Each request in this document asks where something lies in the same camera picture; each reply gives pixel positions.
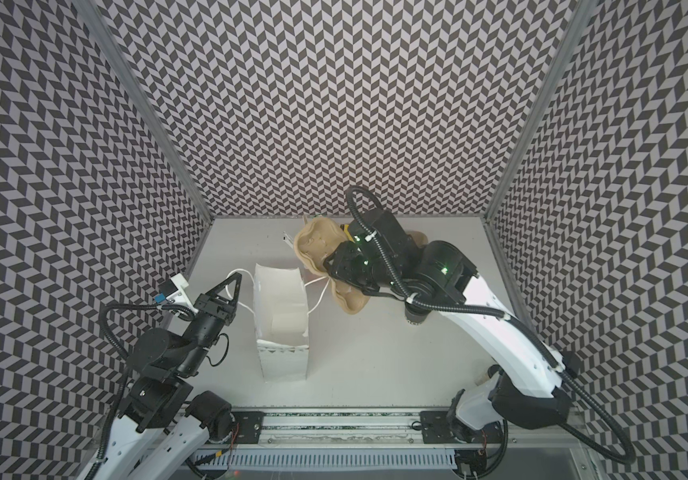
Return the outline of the white patterned gift bag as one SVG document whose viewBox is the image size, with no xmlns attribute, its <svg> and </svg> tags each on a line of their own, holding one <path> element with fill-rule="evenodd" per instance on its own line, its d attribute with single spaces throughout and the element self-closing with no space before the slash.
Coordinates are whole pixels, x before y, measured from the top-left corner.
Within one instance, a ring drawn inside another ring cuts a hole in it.
<svg viewBox="0 0 688 480">
<path fill-rule="evenodd" d="M 251 270 L 233 270 L 248 283 L 249 301 L 240 300 L 252 315 L 255 346 L 266 383 L 302 382 L 307 379 L 310 357 L 309 289 L 326 288 L 328 279 L 300 267 L 255 264 Z"/>
</svg>

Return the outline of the brown pulp cup carrier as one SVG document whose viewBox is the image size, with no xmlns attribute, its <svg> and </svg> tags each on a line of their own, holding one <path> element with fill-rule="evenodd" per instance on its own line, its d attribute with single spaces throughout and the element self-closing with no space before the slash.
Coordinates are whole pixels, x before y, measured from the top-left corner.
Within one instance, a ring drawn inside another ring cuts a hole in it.
<svg viewBox="0 0 688 480">
<path fill-rule="evenodd" d="M 332 294 L 341 309 L 347 314 L 355 315 L 367 305 L 369 298 L 355 287 L 334 279 L 324 266 L 324 261 L 334 254 L 340 244 L 347 241 L 348 237 L 340 225 L 332 219 L 322 216 L 305 217 L 304 226 L 294 237 L 293 249 L 307 270 L 332 282 Z"/>
</svg>

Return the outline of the black takeout coffee cup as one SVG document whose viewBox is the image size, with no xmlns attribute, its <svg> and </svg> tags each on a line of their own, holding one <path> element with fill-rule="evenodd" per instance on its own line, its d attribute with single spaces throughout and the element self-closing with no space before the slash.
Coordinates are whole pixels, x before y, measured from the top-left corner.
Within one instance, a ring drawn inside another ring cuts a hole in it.
<svg viewBox="0 0 688 480">
<path fill-rule="evenodd" d="M 420 325 L 425 322 L 429 312 L 420 308 L 415 308 L 412 305 L 406 305 L 404 308 L 405 319 L 412 325 Z"/>
</svg>

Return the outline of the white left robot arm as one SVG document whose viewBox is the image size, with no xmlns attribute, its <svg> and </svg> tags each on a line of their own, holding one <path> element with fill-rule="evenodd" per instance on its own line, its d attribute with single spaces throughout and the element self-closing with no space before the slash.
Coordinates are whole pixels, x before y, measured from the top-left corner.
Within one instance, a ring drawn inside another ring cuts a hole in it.
<svg viewBox="0 0 688 480">
<path fill-rule="evenodd" d="M 194 395 L 188 381 L 234 321 L 241 283 L 241 273 L 233 271 L 190 299 L 186 278 L 177 274 L 148 304 L 111 302 L 100 309 L 100 332 L 118 353 L 123 371 L 95 453 L 78 478 L 168 479 L 186 465 L 206 479 L 208 473 L 192 457 L 210 441 L 219 445 L 218 456 L 232 457 L 239 423 L 231 404 L 211 391 Z M 152 311 L 183 320 L 185 331 L 150 328 L 126 347 L 109 324 L 114 312 Z"/>
</svg>

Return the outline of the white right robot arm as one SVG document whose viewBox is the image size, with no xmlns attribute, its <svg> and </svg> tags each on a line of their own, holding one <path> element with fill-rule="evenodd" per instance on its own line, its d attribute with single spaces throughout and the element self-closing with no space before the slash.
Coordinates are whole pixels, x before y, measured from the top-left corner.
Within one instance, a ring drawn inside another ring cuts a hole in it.
<svg viewBox="0 0 688 480">
<path fill-rule="evenodd" d="M 548 346 L 496 297 L 477 266 L 455 245 L 420 246 L 376 194 L 345 193 L 353 220 L 322 260 L 325 273 L 367 298 L 391 298 L 419 325 L 438 313 L 493 359 L 488 380 L 460 391 L 452 422 L 473 431 L 498 423 L 527 430 L 559 427 L 612 462 L 631 465 L 636 449 L 623 427 L 578 383 L 579 361 Z"/>
</svg>

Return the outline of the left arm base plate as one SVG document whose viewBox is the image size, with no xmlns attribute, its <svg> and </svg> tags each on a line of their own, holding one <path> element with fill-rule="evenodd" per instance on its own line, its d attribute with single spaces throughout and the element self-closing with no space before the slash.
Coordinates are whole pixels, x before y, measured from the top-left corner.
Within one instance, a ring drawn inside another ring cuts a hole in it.
<svg viewBox="0 0 688 480">
<path fill-rule="evenodd" d="M 265 412 L 260 410 L 238 410 L 231 413 L 232 433 L 236 445 L 255 445 L 259 443 Z"/>
</svg>

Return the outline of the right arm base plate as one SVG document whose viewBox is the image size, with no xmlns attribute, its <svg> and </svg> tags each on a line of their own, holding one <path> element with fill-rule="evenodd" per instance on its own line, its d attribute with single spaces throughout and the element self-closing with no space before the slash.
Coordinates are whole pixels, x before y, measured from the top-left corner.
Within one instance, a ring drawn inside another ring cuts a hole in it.
<svg viewBox="0 0 688 480">
<path fill-rule="evenodd" d="M 418 420 L 412 424 L 422 437 L 422 442 L 431 444 L 479 444 L 484 441 L 497 445 L 503 440 L 500 423 L 492 423 L 482 430 L 474 430 L 460 422 L 450 419 L 444 410 L 423 410 L 419 412 Z"/>
</svg>

